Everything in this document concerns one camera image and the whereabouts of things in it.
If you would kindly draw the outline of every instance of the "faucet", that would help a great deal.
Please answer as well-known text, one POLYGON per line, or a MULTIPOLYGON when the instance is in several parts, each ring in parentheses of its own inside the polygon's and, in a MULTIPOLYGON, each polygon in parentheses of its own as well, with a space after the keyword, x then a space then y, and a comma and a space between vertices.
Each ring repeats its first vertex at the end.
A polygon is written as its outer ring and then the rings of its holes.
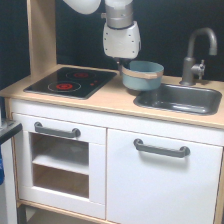
POLYGON ((217 55, 217 39, 213 30, 210 28, 202 28, 194 31, 189 40, 187 57, 184 58, 183 75, 180 82, 184 86, 195 85, 194 74, 198 75, 199 79, 202 79, 204 75, 204 60, 201 61, 201 64, 195 64, 195 58, 193 56, 195 39, 198 35, 208 35, 210 41, 209 55, 217 55))

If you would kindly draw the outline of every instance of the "black wall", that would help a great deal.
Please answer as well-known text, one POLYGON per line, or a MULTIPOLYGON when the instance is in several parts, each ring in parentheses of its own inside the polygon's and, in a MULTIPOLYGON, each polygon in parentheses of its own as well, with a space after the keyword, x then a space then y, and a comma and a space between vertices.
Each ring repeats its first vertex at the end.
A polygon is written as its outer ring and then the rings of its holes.
MULTIPOLYGON (((104 11, 102 2, 96 13, 84 16, 56 0, 58 63, 116 69, 103 52, 104 11)), ((210 27, 218 56, 208 56, 208 38, 199 37, 195 57, 206 60, 204 79, 224 80, 223 0, 134 0, 134 12, 142 39, 138 60, 158 62, 166 75, 181 76, 190 34, 210 27)), ((0 89, 29 75, 29 69, 26 0, 0 0, 0 89)))
MULTIPOLYGON (((57 0, 58 62, 116 69, 104 55, 102 33, 105 21, 101 4, 97 13, 79 15, 57 0)), ((224 1, 223 0, 134 0, 142 50, 138 60, 154 61, 165 67, 165 74, 181 76, 190 34, 210 27, 218 39, 218 56, 209 56, 208 37, 198 37, 195 57, 206 60, 204 79, 224 80, 224 1)))

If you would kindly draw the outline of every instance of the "sink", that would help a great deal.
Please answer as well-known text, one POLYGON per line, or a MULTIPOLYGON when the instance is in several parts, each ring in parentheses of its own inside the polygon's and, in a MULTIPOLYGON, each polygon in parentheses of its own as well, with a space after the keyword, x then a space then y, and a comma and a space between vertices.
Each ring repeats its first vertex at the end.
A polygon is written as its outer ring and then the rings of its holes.
POLYGON ((161 84, 134 100, 140 107, 197 115, 217 113, 222 94, 216 90, 161 84))

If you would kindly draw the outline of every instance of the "wooden countertop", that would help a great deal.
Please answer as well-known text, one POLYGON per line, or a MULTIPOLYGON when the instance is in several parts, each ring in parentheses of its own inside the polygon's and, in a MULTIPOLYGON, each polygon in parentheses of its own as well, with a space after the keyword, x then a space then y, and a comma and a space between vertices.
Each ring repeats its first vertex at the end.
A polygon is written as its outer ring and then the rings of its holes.
MULTIPOLYGON (((0 95, 7 98, 29 100, 68 107, 77 107, 224 129, 224 83, 222 82, 202 81, 202 83, 197 83, 194 86, 199 88, 214 89, 221 92, 223 95, 218 112, 214 115, 208 116, 191 115, 179 112, 138 107, 133 103, 133 100, 136 98, 139 92, 131 91, 124 87, 122 84, 122 79, 119 75, 117 75, 113 80, 107 83, 104 87, 98 90, 87 100, 76 100, 65 97, 55 97, 23 92, 26 87, 32 85, 43 77, 60 69, 61 67, 80 68, 77 66, 57 65, 54 68, 50 69, 47 73, 40 76, 38 79, 28 76, 20 80, 19 82, 2 90, 0 92, 0 95)), ((163 76, 162 82, 167 84, 179 85, 180 80, 181 78, 163 76)))

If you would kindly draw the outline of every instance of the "black stovetop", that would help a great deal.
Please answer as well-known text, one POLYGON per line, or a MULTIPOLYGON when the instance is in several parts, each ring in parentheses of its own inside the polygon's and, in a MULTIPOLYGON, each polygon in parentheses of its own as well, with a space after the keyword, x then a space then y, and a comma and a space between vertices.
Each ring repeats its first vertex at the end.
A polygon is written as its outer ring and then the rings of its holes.
POLYGON ((25 92, 87 99, 116 73, 77 68, 61 68, 24 89, 25 92))

